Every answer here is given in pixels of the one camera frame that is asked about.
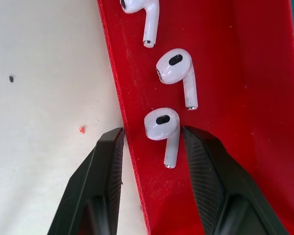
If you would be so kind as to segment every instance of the red plastic tray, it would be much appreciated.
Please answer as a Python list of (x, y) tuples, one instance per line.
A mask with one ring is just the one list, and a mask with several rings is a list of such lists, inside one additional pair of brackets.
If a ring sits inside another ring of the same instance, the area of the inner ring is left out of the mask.
[[(288, 0), (160, 0), (157, 43), (143, 46), (144, 10), (98, 0), (125, 131), (150, 235), (203, 234), (181, 137), (177, 167), (165, 141), (145, 135), (151, 110), (176, 110), (181, 125), (221, 139), (294, 234), (294, 31)], [(182, 82), (160, 83), (159, 58), (193, 58), (199, 108), (184, 107)]]

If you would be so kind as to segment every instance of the red speck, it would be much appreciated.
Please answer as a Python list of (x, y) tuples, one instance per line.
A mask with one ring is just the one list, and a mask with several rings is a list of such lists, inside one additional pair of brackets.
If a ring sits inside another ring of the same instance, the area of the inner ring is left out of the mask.
[(80, 133), (85, 134), (85, 128), (86, 128), (86, 125), (80, 127), (80, 128), (79, 128)]

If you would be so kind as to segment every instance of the white surface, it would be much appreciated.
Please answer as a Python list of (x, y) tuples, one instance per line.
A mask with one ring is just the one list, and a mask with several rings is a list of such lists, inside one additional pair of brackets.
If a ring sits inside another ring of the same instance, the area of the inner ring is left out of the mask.
[[(69, 177), (122, 125), (97, 1), (0, 0), (0, 235), (47, 234)], [(122, 179), (118, 234), (146, 234), (126, 145)]]

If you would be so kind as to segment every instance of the wireless earbud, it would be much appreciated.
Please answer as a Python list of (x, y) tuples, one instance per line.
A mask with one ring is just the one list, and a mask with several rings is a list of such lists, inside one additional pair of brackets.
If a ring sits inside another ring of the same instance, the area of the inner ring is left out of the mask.
[(156, 44), (159, 22), (159, 0), (121, 0), (121, 6), (127, 14), (145, 9), (146, 22), (143, 43), (145, 47), (153, 48)]
[(170, 108), (153, 110), (144, 119), (146, 135), (154, 141), (167, 140), (164, 165), (175, 168), (180, 140), (180, 118)]
[(160, 58), (156, 68), (160, 81), (164, 84), (174, 84), (183, 79), (186, 108), (198, 108), (194, 66), (191, 55), (186, 50), (170, 50)]

